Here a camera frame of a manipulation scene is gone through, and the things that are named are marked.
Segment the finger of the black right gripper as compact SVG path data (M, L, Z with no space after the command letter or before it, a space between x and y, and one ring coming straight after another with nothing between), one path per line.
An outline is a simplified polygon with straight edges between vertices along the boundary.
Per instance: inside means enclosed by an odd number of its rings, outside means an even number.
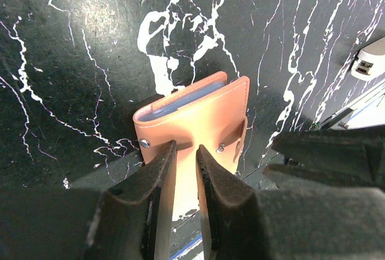
M263 175L274 182L278 188L365 187L384 189L384 184L376 184L360 179L358 176L281 164L268 164L263 170Z
M285 132L273 139L272 149L314 167L378 163L384 150L384 128Z

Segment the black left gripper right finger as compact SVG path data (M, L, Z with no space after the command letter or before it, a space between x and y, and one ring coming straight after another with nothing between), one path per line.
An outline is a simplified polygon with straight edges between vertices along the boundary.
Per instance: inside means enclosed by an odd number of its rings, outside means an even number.
M196 153L205 259L383 259L377 188L255 190Z

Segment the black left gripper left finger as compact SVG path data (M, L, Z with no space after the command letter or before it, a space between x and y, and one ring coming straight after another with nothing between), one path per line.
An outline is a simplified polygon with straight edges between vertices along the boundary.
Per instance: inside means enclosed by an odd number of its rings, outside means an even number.
M1 190L2 259L168 259L177 144L105 190Z

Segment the pink leather card holder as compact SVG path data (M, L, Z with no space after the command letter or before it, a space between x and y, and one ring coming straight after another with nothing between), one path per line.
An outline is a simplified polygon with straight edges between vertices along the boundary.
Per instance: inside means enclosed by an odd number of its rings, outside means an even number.
M247 130L247 76L228 82L219 71L135 112L133 121L145 164L161 145L177 143L173 216L199 209L196 152L203 145L227 171L237 171Z

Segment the small white flat device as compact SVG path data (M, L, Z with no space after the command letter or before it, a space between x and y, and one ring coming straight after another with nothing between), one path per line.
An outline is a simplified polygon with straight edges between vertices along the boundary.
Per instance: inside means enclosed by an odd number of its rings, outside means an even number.
M362 81L371 81L384 74L384 37L362 48L351 67L351 75Z

